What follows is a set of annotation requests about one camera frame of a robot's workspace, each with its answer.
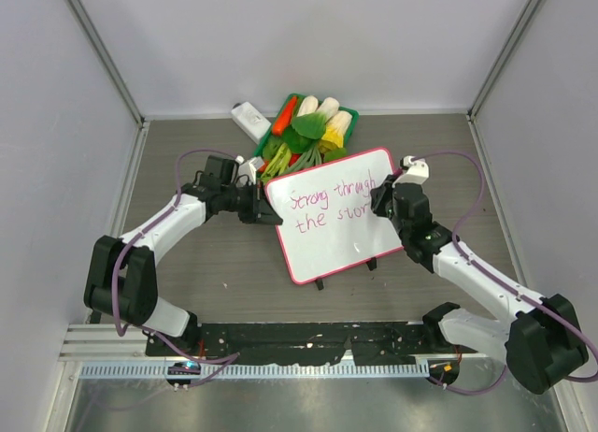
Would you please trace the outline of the pink framed whiteboard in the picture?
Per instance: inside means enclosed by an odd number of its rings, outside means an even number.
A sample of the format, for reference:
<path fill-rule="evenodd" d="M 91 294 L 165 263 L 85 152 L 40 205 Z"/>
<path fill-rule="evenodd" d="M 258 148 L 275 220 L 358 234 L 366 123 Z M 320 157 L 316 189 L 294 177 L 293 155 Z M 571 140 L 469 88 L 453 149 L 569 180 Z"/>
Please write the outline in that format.
<path fill-rule="evenodd" d="M 393 171 L 389 151 L 376 148 L 266 184 L 267 199 L 283 220 L 278 239 L 294 283 L 402 249 L 390 221 L 370 208 L 370 191 Z"/>

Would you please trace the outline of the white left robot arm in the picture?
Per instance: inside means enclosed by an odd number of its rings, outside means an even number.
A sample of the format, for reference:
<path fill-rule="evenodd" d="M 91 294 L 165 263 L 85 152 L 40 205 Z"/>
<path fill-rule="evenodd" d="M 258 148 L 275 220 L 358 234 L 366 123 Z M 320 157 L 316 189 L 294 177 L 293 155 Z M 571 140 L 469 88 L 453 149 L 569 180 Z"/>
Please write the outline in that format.
<path fill-rule="evenodd" d="M 120 334 L 135 326 L 166 339 L 177 355 L 192 354 L 201 327 L 195 314 L 159 296 L 157 266 L 186 235 L 221 212 L 232 212 L 245 224 L 280 225 L 258 180 L 262 163 L 259 158 L 209 154 L 193 181 L 178 182 L 174 196 L 147 221 L 119 237 L 99 238 L 93 246 L 85 306 L 112 316 Z"/>

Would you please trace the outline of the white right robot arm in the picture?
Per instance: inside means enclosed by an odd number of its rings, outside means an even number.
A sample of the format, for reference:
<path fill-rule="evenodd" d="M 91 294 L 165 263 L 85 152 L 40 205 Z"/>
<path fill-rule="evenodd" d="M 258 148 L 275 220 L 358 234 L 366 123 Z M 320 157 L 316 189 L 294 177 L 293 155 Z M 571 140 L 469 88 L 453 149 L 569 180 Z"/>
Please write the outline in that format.
<path fill-rule="evenodd" d="M 427 349 L 441 353 L 461 345 L 484 353 L 537 395 L 571 380 L 597 353 L 581 333 L 569 300 L 540 295 L 479 259 L 434 220 L 420 185 L 390 175 L 370 195 L 371 210 L 392 223 L 414 263 L 463 289 L 493 316 L 479 317 L 446 302 L 423 318 Z"/>

